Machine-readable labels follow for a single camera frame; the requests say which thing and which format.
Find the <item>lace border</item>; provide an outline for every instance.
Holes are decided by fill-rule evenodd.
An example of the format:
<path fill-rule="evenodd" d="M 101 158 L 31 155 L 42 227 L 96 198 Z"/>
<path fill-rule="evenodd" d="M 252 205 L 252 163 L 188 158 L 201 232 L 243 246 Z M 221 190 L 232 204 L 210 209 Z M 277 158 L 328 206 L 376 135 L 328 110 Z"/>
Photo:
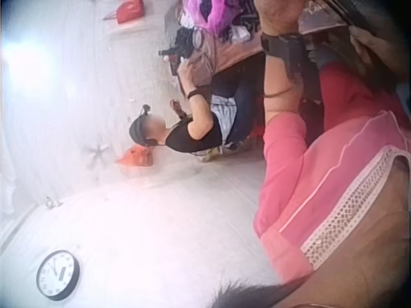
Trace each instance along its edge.
<path fill-rule="evenodd" d="M 336 207 L 301 246 L 303 254 L 317 269 L 347 238 L 365 216 L 381 192 L 394 159 L 408 152 L 393 146 L 384 147 L 347 188 Z"/>

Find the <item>black pants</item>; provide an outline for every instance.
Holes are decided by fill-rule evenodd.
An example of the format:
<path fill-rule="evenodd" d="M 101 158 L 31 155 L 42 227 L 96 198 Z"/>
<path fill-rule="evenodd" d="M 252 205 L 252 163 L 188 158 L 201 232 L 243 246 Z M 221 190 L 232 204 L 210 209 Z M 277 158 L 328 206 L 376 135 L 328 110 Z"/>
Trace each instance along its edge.
<path fill-rule="evenodd" d="M 237 107 L 226 143 L 242 141 L 250 135 L 258 110 L 256 99 L 263 95 L 264 73 L 265 55 L 259 53 L 213 77 L 211 93 L 234 98 Z"/>

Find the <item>bracelet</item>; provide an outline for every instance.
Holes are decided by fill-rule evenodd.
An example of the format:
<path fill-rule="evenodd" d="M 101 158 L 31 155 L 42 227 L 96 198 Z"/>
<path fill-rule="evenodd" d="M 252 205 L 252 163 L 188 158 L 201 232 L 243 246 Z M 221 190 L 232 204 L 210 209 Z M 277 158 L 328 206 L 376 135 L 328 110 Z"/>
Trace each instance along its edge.
<path fill-rule="evenodd" d="M 292 89 L 293 89 L 293 87 L 289 87 L 288 89 L 286 89 L 284 91 L 277 92 L 277 93 L 274 93 L 274 94 L 265 94 L 264 93 L 264 98 L 276 98 L 278 96 L 281 96 L 283 94 L 286 94 L 286 93 L 290 92 Z"/>
<path fill-rule="evenodd" d="M 196 95 L 202 95 L 201 92 L 200 92 L 200 90 L 198 90 L 198 89 L 192 90 L 192 91 L 187 95 L 187 100 L 190 100 L 190 98 L 192 98 L 193 96 L 196 96 Z"/>

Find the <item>black watch strap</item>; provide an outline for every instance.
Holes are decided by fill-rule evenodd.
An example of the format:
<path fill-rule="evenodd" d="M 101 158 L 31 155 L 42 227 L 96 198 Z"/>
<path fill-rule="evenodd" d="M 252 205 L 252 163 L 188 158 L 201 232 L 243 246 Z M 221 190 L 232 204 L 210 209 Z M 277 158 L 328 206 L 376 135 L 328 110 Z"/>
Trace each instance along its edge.
<path fill-rule="evenodd" d="M 304 39 L 300 33 L 289 33 L 278 37 L 263 33 L 261 45 L 268 56 L 284 60 L 288 73 L 302 72 L 302 65 L 307 56 Z"/>
<path fill-rule="evenodd" d="M 189 100 L 190 98 L 192 98 L 192 97 L 195 96 L 195 95 L 202 95 L 202 94 L 201 94 L 200 90 L 198 90 L 198 89 L 192 90 L 192 91 L 187 95 L 187 100 Z"/>

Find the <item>wall clock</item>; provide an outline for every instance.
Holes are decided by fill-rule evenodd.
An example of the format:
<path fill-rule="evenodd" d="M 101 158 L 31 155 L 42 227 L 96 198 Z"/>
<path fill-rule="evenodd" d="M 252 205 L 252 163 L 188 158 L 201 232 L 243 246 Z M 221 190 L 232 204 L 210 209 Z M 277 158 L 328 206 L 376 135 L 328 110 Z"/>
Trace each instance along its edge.
<path fill-rule="evenodd" d="M 80 277 L 77 259 L 66 250 L 48 255 L 37 271 L 37 288 L 50 300 L 63 300 L 76 288 Z"/>

